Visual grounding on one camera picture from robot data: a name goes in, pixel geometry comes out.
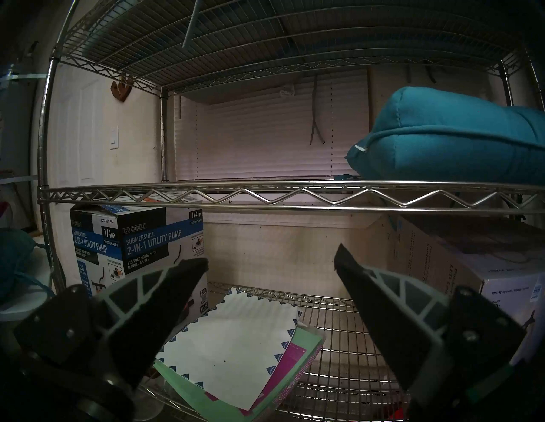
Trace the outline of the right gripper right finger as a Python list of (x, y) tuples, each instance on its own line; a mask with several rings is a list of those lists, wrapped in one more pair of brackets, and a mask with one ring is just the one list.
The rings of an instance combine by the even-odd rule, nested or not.
[(359, 264), (340, 244), (334, 268), (372, 340), (408, 392), (463, 391), (506, 366), (525, 330), (469, 286), (451, 296)]

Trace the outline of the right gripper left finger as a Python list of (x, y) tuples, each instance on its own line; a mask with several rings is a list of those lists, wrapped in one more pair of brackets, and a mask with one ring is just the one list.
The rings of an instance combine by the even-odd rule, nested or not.
[(67, 288), (14, 329), (21, 363), (66, 389), (135, 389), (181, 323), (206, 258), (146, 271), (90, 297)]

